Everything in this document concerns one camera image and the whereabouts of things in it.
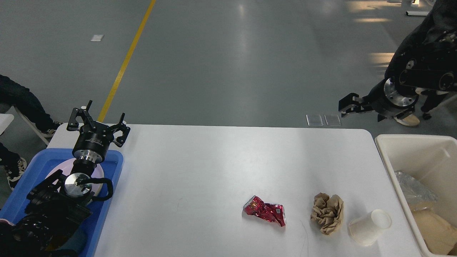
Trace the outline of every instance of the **beige plastic bin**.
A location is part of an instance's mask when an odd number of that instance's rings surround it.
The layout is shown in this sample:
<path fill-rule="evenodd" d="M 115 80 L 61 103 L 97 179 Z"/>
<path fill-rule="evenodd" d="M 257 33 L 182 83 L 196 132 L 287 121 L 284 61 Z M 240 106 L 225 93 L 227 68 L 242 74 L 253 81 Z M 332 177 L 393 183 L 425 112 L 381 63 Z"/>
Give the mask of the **beige plastic bin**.
<path fill-rule="evenodd" d="M 436 214 L 457 227 L 457 140 L 447 136 L 384 134 L 375 139 L 405 216 L 424 256 L 431 253 L 420 234 L 394 174 L 403 171 L 434 191 Z"/>

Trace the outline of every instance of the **chair leg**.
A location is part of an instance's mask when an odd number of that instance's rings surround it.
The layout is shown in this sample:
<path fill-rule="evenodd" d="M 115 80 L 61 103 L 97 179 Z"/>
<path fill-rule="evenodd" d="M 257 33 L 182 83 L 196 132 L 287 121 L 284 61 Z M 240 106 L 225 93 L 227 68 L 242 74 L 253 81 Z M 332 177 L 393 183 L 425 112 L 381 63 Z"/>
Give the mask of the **chair leg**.
<path fill-rule="evenodd" d="M 24 114 L 21 113 L 21 111 L 19 111 L 19 109 L 14 106 L 14 109 L 16 110 L 17 114 L 29 125 L 29 127 L 33 130 L 33 132 L 35 132 L 35 134 L 37 134 L 37 136 L 46 144 L 46 145 L 49 145 L 49 141 L 43 137 L 43 135 L 41 134 L 41 131 L 39 131 L 35 125 L 30 122 L 30 120 L 24 116 Z"/>

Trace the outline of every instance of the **gray floor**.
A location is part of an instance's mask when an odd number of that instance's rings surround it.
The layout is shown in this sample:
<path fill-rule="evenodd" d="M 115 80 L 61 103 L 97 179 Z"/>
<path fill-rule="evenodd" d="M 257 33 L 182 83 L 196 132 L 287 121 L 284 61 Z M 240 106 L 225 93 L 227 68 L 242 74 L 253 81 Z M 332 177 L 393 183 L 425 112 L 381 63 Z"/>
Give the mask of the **gray floor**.
<path fill-rule="evenodd" d="M 149 3 L 1 1 L 0 74 L 29 87 L 56 120 L 89 99 L 97 118 Z M 391 0 L 157 0 L 105 122 L 125 112 L 141 124 L 308 127 L 306 114 L 337 114 L 339 99 L 382 79 L 423 19 L 405 16 L 411 9 Z M 430 9 L 421 1 L 414 10 Z M 105 37 L 90 42 L 94 34 Z M 377 123 L 375 113 L 340 128 L 456 137 L 456 108 L 416 128 Z M 18 116 L 1 141 L 28 161 L 45 148 Z M 2 179 L 0 206 L 9 193 Z"/>

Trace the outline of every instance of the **plastic bag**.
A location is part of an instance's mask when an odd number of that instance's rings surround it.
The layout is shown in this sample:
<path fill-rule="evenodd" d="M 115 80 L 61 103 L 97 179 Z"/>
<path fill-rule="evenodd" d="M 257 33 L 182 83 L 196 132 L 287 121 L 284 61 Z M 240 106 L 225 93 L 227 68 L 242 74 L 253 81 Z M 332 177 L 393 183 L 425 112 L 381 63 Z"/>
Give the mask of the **plastic bag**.
<path fill-rule="evenodd" d="M 431 209 L 438 201 L 433 191 L 412 176 L 402 171 L 396 171 L 395 176 L 411 211 Z"/>

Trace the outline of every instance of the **white paper cup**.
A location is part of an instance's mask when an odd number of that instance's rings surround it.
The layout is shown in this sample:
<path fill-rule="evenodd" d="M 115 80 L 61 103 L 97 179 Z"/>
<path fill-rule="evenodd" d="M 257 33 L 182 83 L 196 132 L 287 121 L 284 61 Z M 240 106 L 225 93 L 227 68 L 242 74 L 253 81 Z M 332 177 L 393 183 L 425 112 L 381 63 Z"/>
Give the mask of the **white paper cup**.
<path fill-rule="evenodd" d="M 390 228 L 392 219 L 390 215 L 376 209 L 367 215 L 354 219 L 349 223 L 349 235 L 357 243 L 370 246 L 382 233 Z"/>

